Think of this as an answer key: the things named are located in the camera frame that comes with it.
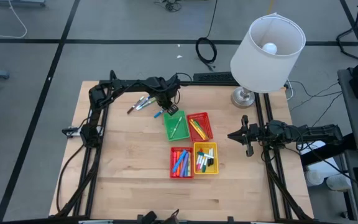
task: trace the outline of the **wooden table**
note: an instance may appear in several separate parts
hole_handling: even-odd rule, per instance
[[[87,117],[90,107],[88,90],[97,84],[83,82],[74,126]],[[231,103],[233,89],[233,86],[186,86],[180,89],[179,108],[186,114],[207,112],[213,141],[218,144],[219,174],[196,175],[193,180],[169,178],[170,148],[193,146],[193,143],[190,139],[167,141],[163,116],[153,118],[159,111],[156,103],[130,115],[126,111],[145,93],[125,93],[111,104],[91,218],[135,220],[138,214],[145,215],[153,210],[159,219],[165,219],[179,208],[178,218],[182,220],[226,221],[228,216],[233,216],[235,221],[273,221],[267,173],[260,158],[261,147],[257,142],[253,143],[254,155],[246,157],[246,147],[227,138],[227,134],[240,128],[244,114],[248,115],[250,124],[258,123],[255,105],[239,109]],[[270,102],[273,117],[291,124],[284,90],[271,93]],[[67,141],[63,164],[81,144],[79,137]],[[61,207],[78,186],[84,151],[69,163],[63,175]],[[288,191],[312,217],[300,157],[286,149],[281,153]],[[282,196],[276,190],[283,218]],[[84,193],[80,214],[85,210],[86,196]],[[57,212],[55,197],[50,214]]]

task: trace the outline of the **lamp base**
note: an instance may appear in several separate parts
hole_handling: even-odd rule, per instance
[[[238,87],[231,95],[231,102],[238,108],[247,108],[255,101],[255,94],[243,87]]]

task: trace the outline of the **blue marker cap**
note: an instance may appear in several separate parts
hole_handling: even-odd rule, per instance
[[[156,113],[154,115],[154,118],[157,118],[158,116],[160,116],[164,111],[165,111],[164,109],[160,110],[158,113]]]

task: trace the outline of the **red marker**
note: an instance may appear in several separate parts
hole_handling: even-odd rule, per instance
[[[177,162],[177,152],[174,151],[172,154],[173,154],[173,165],[175,165],[175,163]],[[176,177],[176,176],[177,176],[177,173],[176,173],[176,172],[173,172],[173,175],[172,175],[172,176]]]

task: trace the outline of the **gray floor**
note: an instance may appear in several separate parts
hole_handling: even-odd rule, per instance
[[[81,0],[69,39],[197,39],[206,35],[214,1],[182,2],[177,13],[169,13],[148,1]],[[252,21],[267,13],[269,0],[219,1],[211,39],[241,40]],[[357,0],[348,0],[354,15]],[[27,39],[59,39],[73,0],[48,0],[45,9],[15,7],[29,29]],[[276,1],[272,12],[287,16],[304,30],[308,41],[334,40],[349,28],[339,1]],[[22,28],[12,12],[0,6],[0,34],[20,35]],[[354,35],[346,40],[355,41]],[[29,127],[40,91],[57,45],[0,44],[0,69],[11,72],[0,80],[0,201]],[[236,45],[218,45],[216,71],[228,71]],[[358,47],[347,47],[358,55]],[[336,82],[338,69],[358,61],[337,47],[305,47],[290,79],[301,81],[310,93]],[[47,100],[9,204],[5,221],[42,218],[48,215],[66,144],[60,130],[72,120],[83,80],[107,79],[110,69],[119,78],[170,77],[175,72],[208,72],[195,54],[194,45],[85,45],[66,44]],[[290,108],[305,101],[301,86],[293,84]],[[339,90],[335,86],[331,91]],[[313,99],[291,112],[295,125],[313,124],[332,97]],[[318,124],[338,124],[351,131],[344,102],[339,97]],[[345,210],[341,193],[326,187],[310,189],[316,218],[348,223],[339,218]]]

